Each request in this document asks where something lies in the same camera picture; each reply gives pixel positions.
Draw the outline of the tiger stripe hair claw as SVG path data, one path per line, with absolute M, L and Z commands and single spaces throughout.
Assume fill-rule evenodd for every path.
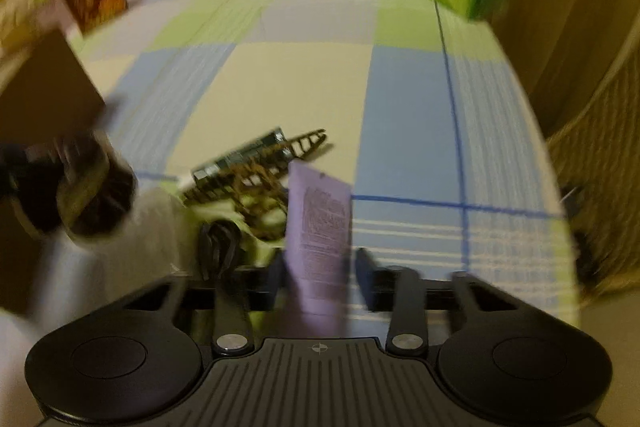
M 282 239 L 284 222 L 267 222 L 275 211 L 288 212 L 288 190 L 281 179 L 294 160 L 316 155 L 326 142 L 326 130 L 317 129 L 293 136 L 283 143 L 267 147 L 256 156 L 230 166 L 215 176 L 181 191 L 186 205 L 204 205 L 229 199 L 256 239 L 271 242 Z

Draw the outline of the brown cardboard storage box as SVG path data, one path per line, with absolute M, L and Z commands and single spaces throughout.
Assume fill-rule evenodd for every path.
M 35 302 L 44 238 L 60 226 L 56 150 L 91 130 L 105 102 L 62 31 L 51 29 L 1 59 L 1 309 Z

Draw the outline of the quilted beige cushion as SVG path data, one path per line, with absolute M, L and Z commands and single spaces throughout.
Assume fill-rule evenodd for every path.
M 584 303 L 639 287 L 639 53 L 547 140 Z

